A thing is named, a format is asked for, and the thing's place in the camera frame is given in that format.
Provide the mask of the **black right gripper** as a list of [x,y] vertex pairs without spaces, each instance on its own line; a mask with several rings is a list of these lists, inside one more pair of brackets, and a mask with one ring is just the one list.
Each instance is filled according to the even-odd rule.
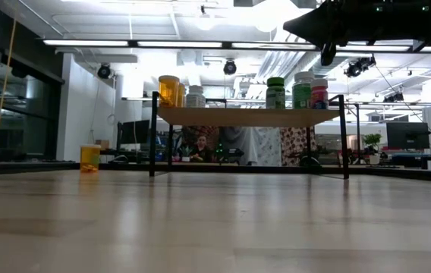
[[376,41],[390,40],[382,25],[389,8],[390,0],[325,0],[318,8],[285,21],[283,29],[315,45],[320,50],[320,64],[330,65],[337,52],[332,35],[300,25],[318,24],[339,9],[338,44],[365,41],[367,45],[373,45]]

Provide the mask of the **black monitor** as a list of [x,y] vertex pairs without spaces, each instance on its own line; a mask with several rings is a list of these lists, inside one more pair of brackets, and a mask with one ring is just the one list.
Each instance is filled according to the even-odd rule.
[[429,128],[427,123],[388,122],[386,132],[390,149],[429,148]]
[[130,121],[118,124],[119,144],[141,144],[148,142],[150,120]]

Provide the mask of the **dark red patterned curtain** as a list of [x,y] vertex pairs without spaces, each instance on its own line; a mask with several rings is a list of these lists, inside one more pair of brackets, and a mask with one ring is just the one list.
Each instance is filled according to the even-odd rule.
[[184,142],[190,148],[190,154],[196,147],[199,136],[205,136],[207,146],[212,151],[212,162],[215,160],[215,151],[219,143],[219,129],[211,126],[183,126],[181,128]]

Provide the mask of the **green plant white pot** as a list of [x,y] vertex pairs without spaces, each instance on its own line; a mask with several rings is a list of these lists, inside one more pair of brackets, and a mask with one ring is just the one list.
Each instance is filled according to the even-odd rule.
[[378,165],[380,162],[379,144],[382,139],[380,133],[370,133],[363,135],[364,155],[369,159],[371,165]]

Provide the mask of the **red white floral curtain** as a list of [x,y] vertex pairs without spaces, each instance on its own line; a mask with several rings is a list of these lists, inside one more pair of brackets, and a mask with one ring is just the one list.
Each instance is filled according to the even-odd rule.
[[282,166],[299,167],[307,155],[307,129],[305,127],[281,127]]

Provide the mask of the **person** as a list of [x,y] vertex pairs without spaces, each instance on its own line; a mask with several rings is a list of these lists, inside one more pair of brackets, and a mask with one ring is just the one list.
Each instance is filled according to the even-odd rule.
[[205,136],[198,137],[196,147],[192,150],[190,154],[190,160],[192,162],[212,162],[212,151],[207,146]]

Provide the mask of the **black aluminium table frame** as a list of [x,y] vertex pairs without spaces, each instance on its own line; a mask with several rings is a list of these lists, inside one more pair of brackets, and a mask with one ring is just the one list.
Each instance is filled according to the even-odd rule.
[[[314,51],[314,46],[299,42],[229,42],[229,41],[184,41],[184,40],[86,40],[86,39],[47,39],[46,45],[56,47],[87,47],[87,48],[139,48],[139,49],[222,49],[222,50],[266,50],[266,51]],[[330,99],[329,110],[338,109],[338,100]],[[340,167],[319,167],[324,170],[323,174],[341,174]],[[148,171],[149,163],[146,165],[130,164],[103,164],[102,170],[114,171]],[[76,168],[73,162],[50,162],[50,163],[0,163],[0,174],[16,174],[21,172],[59,171]],[[406,179],[431,180],[430,170],[415,169],[391,169],[349,166],[350,175],[364,174],[384,177],[399,177]]]

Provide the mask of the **pink medicine bottle white cap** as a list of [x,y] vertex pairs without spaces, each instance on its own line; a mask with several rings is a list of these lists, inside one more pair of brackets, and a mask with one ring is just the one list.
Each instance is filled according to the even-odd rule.
[[326,79],[315,79],[310,84],[310,88],[310,107],[312,109],[327,109],[329,107],[328,81]]

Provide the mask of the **large green label bottle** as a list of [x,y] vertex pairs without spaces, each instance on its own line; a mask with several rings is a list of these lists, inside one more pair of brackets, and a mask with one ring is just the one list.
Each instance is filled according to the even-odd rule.
[[292,103],[294,109],[309,108],[312,89],[310,84],[314,80],[311,71],[302,71],[294,75],[292,86]]

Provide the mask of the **green cap medicine bottle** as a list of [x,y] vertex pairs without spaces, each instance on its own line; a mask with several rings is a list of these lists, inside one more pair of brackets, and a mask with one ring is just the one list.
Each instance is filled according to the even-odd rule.
[[285,80],[282,77],[270,77],[266,85],[266,109],[285,109]]

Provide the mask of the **wooden shelf black metal legs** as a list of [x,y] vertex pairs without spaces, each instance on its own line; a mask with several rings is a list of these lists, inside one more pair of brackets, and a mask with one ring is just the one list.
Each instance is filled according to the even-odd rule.
[[156,127],[157,118],[169,124],[169,137],[173,137],[173,126],[212,126],[212,127],[304,127],[306,132],[310,128],[328,121],[332,118],[340,118],[341,135],[341,163],[340,172],[344,179],[350,176],[348,163],[347,130],[344,113],[344,96],[337,95],[333,99],[338,100],[337,110],[317,110],[311,108],[302,109],[241,109],[241,108],[167,108],[159,106],[159,92],[152,95],[152,114],[149,148],[150,177],[156,173],[168,172],[209,172],[209,173],[248,173],[248,174],[323,174],[324,170],[315,165],[306,167],[235,167],[216,165],[172,165],[172,148],[168,149],[168,163],[156,164]]

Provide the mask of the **grey curtain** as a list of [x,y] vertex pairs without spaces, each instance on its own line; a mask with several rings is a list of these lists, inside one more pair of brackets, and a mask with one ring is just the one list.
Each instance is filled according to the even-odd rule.
[[240,165],[257,165],[259,143],[255,127],[222,127],[219,136],[224,147],[243,152]]

